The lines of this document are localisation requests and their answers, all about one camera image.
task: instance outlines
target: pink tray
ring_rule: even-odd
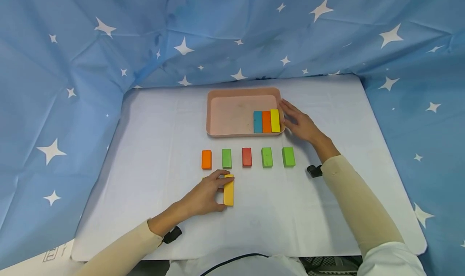
[[[279,133],[254,133],[253,112],[278,108],[281,93],[275,87],[212,90],[207,95],[206,132],[212,137],[277,136]],[[279,110],[281,122],[284,114]]]

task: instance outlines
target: yellow block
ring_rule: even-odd
[[[281,126],[279,126],[279,111],[277,109],[271,109],[271,132],[281,132]]]
[[[224,175],[225,178],[233,176],[234,175],[232,174]],[[223,204],[227,206],[234,205],[234,181],[231,181],[224,185]]]

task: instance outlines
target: hand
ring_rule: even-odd
[[[209,176],[205,177],[197,184],[193,190],[189,191],[183,199],[180,200],[190,217],[194,215],[205,215],[214,211],[224,211],[225,205],[215,201],[215,195],[221,191],[220,187],[234,180],[233,177],[218,178],[220,175],[227,175],[229,171],[216,170]]]
[[[294,135],[311,144],[325,137],[324,133],[318,129],[312,119],[307,114],[304,114],[298,108],[294,107],[290,102],[281,99],[279,106],[288,117],[296,121],[296,123],[293,123],[290,120],[284,120],[284,125],[290,129]]]

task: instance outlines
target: blue fabric backdrop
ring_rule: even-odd
[[[0,269],[74,237],[133,87],[354,73],[428,241],[465,269],[463,0],[0,0]]]

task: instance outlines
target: person's left hand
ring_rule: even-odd
[[[214,211],[224,211],[226,209],[225,205],[216,202],[215,195],[220,191],[220,187],[234,180],[233,177],[218,178],[220,175],[227,174],[229,174],[229,171],[216,170],[203,178],[199,184],[180,200],[179,203],[186,209],[189,217],[205,215]]]

